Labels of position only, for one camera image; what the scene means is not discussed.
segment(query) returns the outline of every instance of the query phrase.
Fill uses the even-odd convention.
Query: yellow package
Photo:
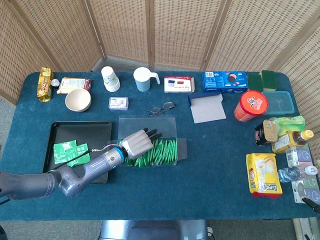
[[[39,75],[36,97],[40,102],[48,102],[52,98],[52,86],[51,80],[54,74],[49,67],[42,67]]]
[[[273,153],[246,155],[249,190],[254,197],[276,199],[282,195],[275,156]]]

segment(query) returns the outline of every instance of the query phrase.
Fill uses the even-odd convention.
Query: woven room divider
[[[0,0],[0,96],[15,105],[26,76],[50,65],[4,0]]]
[[[318,0],[0,0],[0,6],[0,95],[14,105],[25,77],[42,66],[89,71],[110,55],[151,67],[283,72],[307,127],[320,131]],[[310,146],[320,161],[319,135]]]

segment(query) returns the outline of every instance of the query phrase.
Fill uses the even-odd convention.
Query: mug handle
[[[158,83],[158,85],[160,84],[160,79],[159,79],[158,73],[150,72],[150,76],[151,76],[151,78],[155,78],[156,79],[156,82]]]

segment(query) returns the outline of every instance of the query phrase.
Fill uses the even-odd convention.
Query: cable
[[[58,166],[54,167],[52,170],[56,170],[56,169],[62,167],[63,165],[66,165],[66,164],[68,164],[68,163],[70,163],[70,162],[72,162],[72,161],[74,161],[74,160],[76,160],[76,159],[78,159],[78,158],[81,158],[82,156],[84,156],[84,155],[86,155],[86,154],[88,154],[88,153],[90,153],[90,152],[91,152],[91,150],[87,150],[87,151],[85,151],[84,153],[82,153],[81,155],[76,156],[75,158],[72,158],[72,159],[69,160],[69,161],[65,161],[65,162],[59,164]]]
[[[2,205],[2,204],[5,204],[5,203],[7,203],[7,202],[9,202],[11,199],[6,199],[6,200],[4,200],[4,201],[2,201],[2,202],[0,202],[0,205]]]
[[[107,146],[105,146],[105,147],[103,147],[103,148],[101,148],[101,149],[91,149],[91,152],[101,152],[101,151],[103,151],[103,150],[105,150],[105,149],[107,149],[108,147],[117,147],[118,149],[121,149],[122,147],[120,146],[120,145],[118,145],[118,144],[109,144],[109,145],[107,145]]]
[[[211,237],[213,237],[213,240],[216,240],[216,239],[215,239],[215,236],[214,236],[214,234],[213,234],[212,232],[209,232],[209,231],[208,231],[208,234],[211,234]]]
[[[101,148],[101,149],[96,149],[96,148],[94,148],[94,149],[89,149],[89,150],[85,151],[84,153],[82,153],[81,155],[76,156],[75,158],[73,158],[73,159],[71,159],[71,160],[69,160],[69,161],[65,161],[65,162],[59,164],[58,166],[54,167],[52,170],[56,170],[56,169],[58,169],[58,168],[60,168],[60,167],[62,167],[62,166],[64,166],[64,165],[66,165],[66,164],[68,164],[68,163],[70,163],[70,162],[72,162],[72,161],[74,161],[74,160],[76,160],[76,159],[78,159],[78,158],[83,157],[84,155],[86,155],[86,154],[88,154],[88,153],[91,153],[91,152],[92,152],[92,153],[94,153],[94,152],[101,152],[101,151],[103,151],[103,150],[105,150],[105,149],[107,149],[107,148],[109,148],[109,147],[117,147],[117,148],[121,149],[121,146],[118,145],[118,144],[109,144],[109,145],[107,145],[107,146],[105,146],[105,147],[103,147],[103,148]]]

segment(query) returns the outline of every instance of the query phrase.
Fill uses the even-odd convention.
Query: red canister
[[[234,116],[240,122],[247,122],[262,115],[267,109],[267,98],[259,91],[249,90],[242,94],[234,110]]]

